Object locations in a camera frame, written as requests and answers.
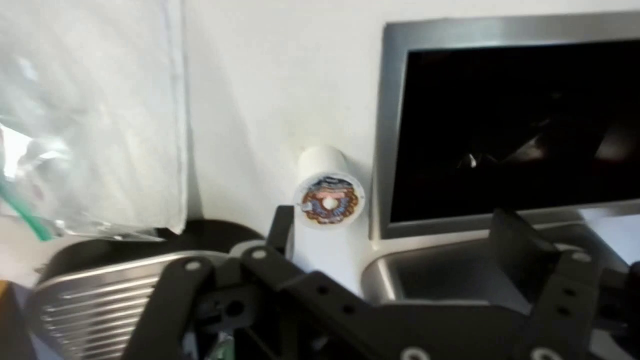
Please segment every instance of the screw hole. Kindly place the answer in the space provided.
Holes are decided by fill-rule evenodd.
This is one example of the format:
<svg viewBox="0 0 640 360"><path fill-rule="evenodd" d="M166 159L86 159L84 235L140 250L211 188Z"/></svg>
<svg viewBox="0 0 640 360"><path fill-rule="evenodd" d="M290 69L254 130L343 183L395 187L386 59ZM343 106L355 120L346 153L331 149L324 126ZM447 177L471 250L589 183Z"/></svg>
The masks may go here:
<svg viewBox="0 0 640 360"><path fill-rule="evenodd" d="M210 318L204 321L205 327L216 327L216 325L220 325L220 322L222 322L222 317L220 317L220 315L210 317Z"/></svg>
<svg viewBox="0 0 640 360"><path fill-rule="evenodd" d="M235 318L244 312L244 304L242 302L230 302L223 310L227 317Z"/></svg>
<svg viewBox="0 0 640 360"><path fill-rule="evenodd" d="M327 289L324 285L319 285L318 294L327 294Z"/></svg>
<svg viewBox="0 0 640 360"><path fill-rule="evenodd" d="M571 290L571 289L563 289L561 292L563 292L566 297L569 297L569 298L576 297L576 290Z"/></svg>
<svg viewBox="0 0 640 360"><path fill-rule="evenodd" d="M561 357L549 349L533 349L529 358L531 360L561 360Z"/></svg>
<svg viewBox="0 0 640 360"><path fill-rule="evenodd" d="M599 317L606 321L618 321L620 318L620 310L614 304L604 304L599 307Z"/></svg>
<svg viewBox="0 0 640 360"><path fill-rule="evenodd" d="M341 312L343 312L343 315L353 315L353 312L355 312L355 308L353 308L353 307L349 307L349 304L346 304L346 307L341 307Z"/></svg>
<svg viewBox="0 0 640 360"><path fill-rule="evenodd" d="M557 307L556 312L561 315L561 317L569 317L571 315L566 307Z"/></svg>
<svg viewBox="0 0 640 360"><path fill-rule="evenodd" d="M404 349L400 360L430 360L422 349Z"/></svg>

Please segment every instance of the computer monitor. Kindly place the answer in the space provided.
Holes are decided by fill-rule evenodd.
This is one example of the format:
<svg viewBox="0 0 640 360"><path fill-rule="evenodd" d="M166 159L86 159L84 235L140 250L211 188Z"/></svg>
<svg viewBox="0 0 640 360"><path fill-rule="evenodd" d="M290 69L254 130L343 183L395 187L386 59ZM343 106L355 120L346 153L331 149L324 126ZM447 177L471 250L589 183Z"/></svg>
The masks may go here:
<svg viewBox="0 0 640 360"><path fill-rule="evenodd" d="M384 31L379 239L640 210L640 13Z"/></svg>

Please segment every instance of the white cylinder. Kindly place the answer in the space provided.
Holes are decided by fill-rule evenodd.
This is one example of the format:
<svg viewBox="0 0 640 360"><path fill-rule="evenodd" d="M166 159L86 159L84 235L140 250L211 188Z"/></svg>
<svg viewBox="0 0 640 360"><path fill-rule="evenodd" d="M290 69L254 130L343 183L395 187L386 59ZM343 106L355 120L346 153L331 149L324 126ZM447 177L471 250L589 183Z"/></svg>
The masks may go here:
<svg viewBox="0 0 640 360"><path fill-rule="evenodd" d="M308 224L324 229L355 220L366 196L339 150L313 147L306 149L298 159L294 205Z"/></svg>

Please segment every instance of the white surface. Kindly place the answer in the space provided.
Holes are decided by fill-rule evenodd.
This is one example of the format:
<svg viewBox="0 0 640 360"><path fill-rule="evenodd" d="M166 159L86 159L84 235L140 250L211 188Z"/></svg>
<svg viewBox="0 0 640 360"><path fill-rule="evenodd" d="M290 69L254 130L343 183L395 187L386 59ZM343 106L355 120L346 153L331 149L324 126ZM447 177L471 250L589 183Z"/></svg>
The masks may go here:
<svg viewBox="0 0 640 360"><path fill-rule="evenodd" d="M599 218L589 229L620 255L624 262L640 261L640 216Z"/></svg>
<svg viewBox="0 0 640 360"><path fill-rule="evenodd" d="M316 183L325 172L346 172L346 175L349 172L346 159L338 149L311 147L299 155L299 159L298 159L298 185Z"/></svg>
<svg viewBox="0 0 640 360"><path fill-rule="evenodd" d="M614 11L640 0L187 0L190 210L265 232L276 205L292 205L296 159L316 145L339 149L367 188L386 23ZM376 255L441 240L371 248L359 220L330 235L298 222L296 262L357 290ZM614 232L640 236L637 220Z"/></svg>

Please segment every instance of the black plastic object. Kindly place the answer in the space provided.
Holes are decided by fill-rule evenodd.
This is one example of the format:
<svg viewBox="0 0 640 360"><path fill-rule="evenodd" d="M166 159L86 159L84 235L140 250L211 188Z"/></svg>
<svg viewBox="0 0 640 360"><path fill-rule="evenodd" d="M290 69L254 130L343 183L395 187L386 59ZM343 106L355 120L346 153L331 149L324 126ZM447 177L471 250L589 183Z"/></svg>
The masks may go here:
<svg viewBox="0 0 640 360"><path fill-rule="evenodd" d="M180 236L167 231L157 231L157 236L164 239L164 243L88 240L72 245L49 261L40 277L40 285L70 272L82 272L180 250L210 250L225 255L240 243L263 239L246 227L220 220L192 220L185 224L185 231Z"/></svg>
<svg viewBox="0 0 640 360"><path fill-rule="evenodd" d="M496 210L489 245L504 275L529 302L538 300L538 294L547 282L549 268L557 264L561 256L557 246L583 252L604 268L618 272L628 271L624 261L583 224L533 231L513 212Z"/></svg>
<svg viewBox="0 0 640 360"><path fill-rule="evenodd" d="M521 235L524 227L513 214L496 222L511 222L494 243L509 246L506 252L535 258L545 248L544 243L524 245L540 236ZM524 315L494 304L369 307L331 279L302 272L269 245L283 245L283 239L216 267L185 267L199 258L166 267L121 358L181 360L184 334L216 347L208 333L233 333L238 360L612 358L592 349L594 331L612 333L618 342L624 341L629 357L637 354L637 275L615 272L615 285L606 281L609 290L620 292L614 304L628 307L628 312L604 327L598 321L598 294L606 264L582 250L556 250L557 261L545 271L547 281Z"/></svg>
<svg viewBox="0 0 640 360"><path fill-rule="evenodd" d="M292 243L294 231L294 207L278 207L272 229L267 231L265 245L276 248L279 255L286 255L287 245Z"/></svg>

